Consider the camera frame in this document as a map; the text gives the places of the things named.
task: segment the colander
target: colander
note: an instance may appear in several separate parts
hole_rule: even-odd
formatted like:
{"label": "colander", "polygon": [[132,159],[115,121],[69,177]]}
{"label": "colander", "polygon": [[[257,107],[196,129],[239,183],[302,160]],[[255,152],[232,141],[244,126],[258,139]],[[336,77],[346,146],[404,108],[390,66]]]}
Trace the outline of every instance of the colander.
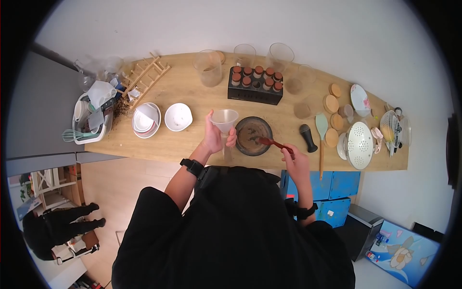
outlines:
{"label": "colander", "polygon": [[357,170],[364,170],[367,167],[375,147],[371,131],[365,123],[357,122],[350,127],[343,139],[343,150],[352,167]]}

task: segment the floor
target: floor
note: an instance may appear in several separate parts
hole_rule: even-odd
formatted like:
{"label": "floor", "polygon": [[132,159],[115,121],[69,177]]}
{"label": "floor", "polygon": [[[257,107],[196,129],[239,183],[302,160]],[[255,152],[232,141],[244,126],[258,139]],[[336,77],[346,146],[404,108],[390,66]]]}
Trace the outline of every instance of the floor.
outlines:
{"label": "floor", "polygon": [[[180,168],[177,163],[124,158],[81,165],[85,202],[95,202],[99,210],[89,219],[106,218],[106,225],[95,230],[100,250],[82,257],[87,274],[103,286],[111,280],[111,268],[117,256],[119,243],[116,231],[127,229],[141,189],[147,186],[165,190]],[[265,170],[280,176],[280,170]]]}

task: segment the whisk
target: whisk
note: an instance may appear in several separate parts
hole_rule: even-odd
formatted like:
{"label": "whisk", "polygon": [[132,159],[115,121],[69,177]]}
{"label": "whisk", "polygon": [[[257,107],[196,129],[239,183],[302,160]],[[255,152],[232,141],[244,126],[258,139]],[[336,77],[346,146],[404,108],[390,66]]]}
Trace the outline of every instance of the whisk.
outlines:
{"label": "whisk", "polygon": [[80,132],[80,131],[76,131],[76,130],[73,130],[73,129],[67,129],[65,130],[63,133],[62,133],[62,139],[65,141],[65,142],[72,142],[72,141],[76,141],[78,139],[81,139],[82,137],[89,137],[89,136],[95,136],[95,135],[98,135],[99,133],[92,133],[92,132]]}

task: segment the spice rack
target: spice rack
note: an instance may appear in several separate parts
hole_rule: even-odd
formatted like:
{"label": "spice rack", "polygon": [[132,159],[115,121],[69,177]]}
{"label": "spice rack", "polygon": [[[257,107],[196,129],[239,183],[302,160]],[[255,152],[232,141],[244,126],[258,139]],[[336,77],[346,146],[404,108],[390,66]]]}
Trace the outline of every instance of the spice rack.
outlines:
{"label": "spice rack", "polygon": [[[134,100],[128,102],[127,100],[124,101],[126,105],[130,107],[131,110],[133,110],[138,103],[141,101],[141,99],[148,93],[148,91],[160,80],[162,76],[164,76],[169,70],[170,66],[167,64],[165,67],[160,63],[160,56],[155,57],[154,54],[149,52],[151,54],[153,61],[149,63],[145,58],[143,58],[143,61],[147,64],[146,67],[142,68],[139,63],[136,64],[137,67],[141,69],[141,72],[135,72],[132,70],[133,75],[136,76],[136,78],[127,77],[129,80],[129,84],[121,83],[122,86],[124,86],[126,89],[125,91],[120,91],[117,90],[118,92],[122,93],[122,98],[126,98],[127,94],[129,91],[133,90],[135,87],[136,89],[141,93],[138,97],[136,97]],[[150,74],[148,74],[148,71],[153,70],[158,74],[155,78],[152,77]],[[145,84],[141,78],[146,74],[146,76],[150,79],[149,84]]]}
{"label": "spice rack", "polygon": [[254,76],[255,69],[252,69],[252,73],[250,74],[250,86],[244,87],[243,86],[243,78],[244,76],[244,69],[240,72],[241,79],[239,85],[233,85],[232,75],[233,75],[233,68],[230,69],[229,79],[228,79],[228,99],[237,99],[237,100],[245,100],[245,101],[252,101],[252,102],[259,102],[269,105],[278,105],[279,101],[282,98],[283,88],[276,92],[273,88],[269,90],[265,90],[263,85],[265,83],[265,78],[263,75],[266,71],[263,71],[262,76],[260,78],[256,78]]}

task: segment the black shirt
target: black shirt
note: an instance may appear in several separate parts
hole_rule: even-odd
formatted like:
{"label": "black shirt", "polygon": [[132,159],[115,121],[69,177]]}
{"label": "black shirt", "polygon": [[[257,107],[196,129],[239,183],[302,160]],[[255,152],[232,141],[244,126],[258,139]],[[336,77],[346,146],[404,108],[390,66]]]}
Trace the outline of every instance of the black shirt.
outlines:
{"label": "black shirt", "polygon": [[55,246],[43,216],[34,216],[30,211],[23,218],[24,239],[29,248],[41,260],[53,260],[51,249]]}
{"label": "black shirt", "polygon": [[168,195],[144,188],[113,264],[113,288],[354,288],[332,227],[302,227],[264,174],[229,169],[184,216]]}

